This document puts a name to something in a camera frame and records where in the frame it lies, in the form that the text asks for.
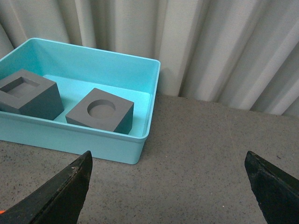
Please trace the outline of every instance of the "circular recess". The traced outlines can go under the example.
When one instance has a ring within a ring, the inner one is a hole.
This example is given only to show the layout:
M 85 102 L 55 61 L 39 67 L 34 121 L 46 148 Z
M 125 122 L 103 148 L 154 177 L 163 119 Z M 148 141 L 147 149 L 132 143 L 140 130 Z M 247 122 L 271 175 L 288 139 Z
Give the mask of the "circular recess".
M 90 103 L 87 111 L 93 118 L 110 118 L 115 112 L 115 105 L 109 100 L 99 99 Z

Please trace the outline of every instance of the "square recess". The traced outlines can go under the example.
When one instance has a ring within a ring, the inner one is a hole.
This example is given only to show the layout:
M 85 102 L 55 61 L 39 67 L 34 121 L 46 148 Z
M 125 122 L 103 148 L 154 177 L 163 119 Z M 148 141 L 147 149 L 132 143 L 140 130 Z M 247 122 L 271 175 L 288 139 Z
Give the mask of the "square recess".
M 134 103 L 94 88 L 65 118 L 69 124 L 129 134 Z
M 54 120 L 64 108 L 55 82 L 19 70 L 0 80 L 0 110 Z

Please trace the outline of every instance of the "speckled floor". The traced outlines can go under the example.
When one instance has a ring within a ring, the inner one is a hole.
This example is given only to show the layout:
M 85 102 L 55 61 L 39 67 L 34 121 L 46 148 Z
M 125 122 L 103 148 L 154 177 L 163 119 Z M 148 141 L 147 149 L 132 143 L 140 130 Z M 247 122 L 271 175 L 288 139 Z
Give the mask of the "speckled floor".
M 158 96 L 136 165 L 93 159 L 78 223 L 264 224 L 244 168 L 248 150 L 299 179 L 299 119 Z M 0 141 L 0 210 L 76 158 Z

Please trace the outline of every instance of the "gray foam block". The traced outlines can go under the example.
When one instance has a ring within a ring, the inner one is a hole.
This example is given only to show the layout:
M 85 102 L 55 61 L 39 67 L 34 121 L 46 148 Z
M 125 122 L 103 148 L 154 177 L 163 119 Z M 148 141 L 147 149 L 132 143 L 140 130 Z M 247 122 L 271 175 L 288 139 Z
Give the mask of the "gray foam block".
M 54 120 L 64 108 L 56 82 L 19 70 L 0 80 L 0 111 Z
M 65 116 L 67 123 L 128 134 L 134 103 L 94 88 Z

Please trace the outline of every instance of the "curtain fold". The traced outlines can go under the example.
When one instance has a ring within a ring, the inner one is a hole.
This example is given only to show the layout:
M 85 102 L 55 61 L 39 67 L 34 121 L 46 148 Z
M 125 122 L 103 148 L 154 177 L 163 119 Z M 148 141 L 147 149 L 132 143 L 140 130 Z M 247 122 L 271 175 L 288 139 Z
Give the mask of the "curtain fold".
M 158 92 L 299 116 L 298 0 L 5 0 L 0 57 L 32 37 L 161 62 Z

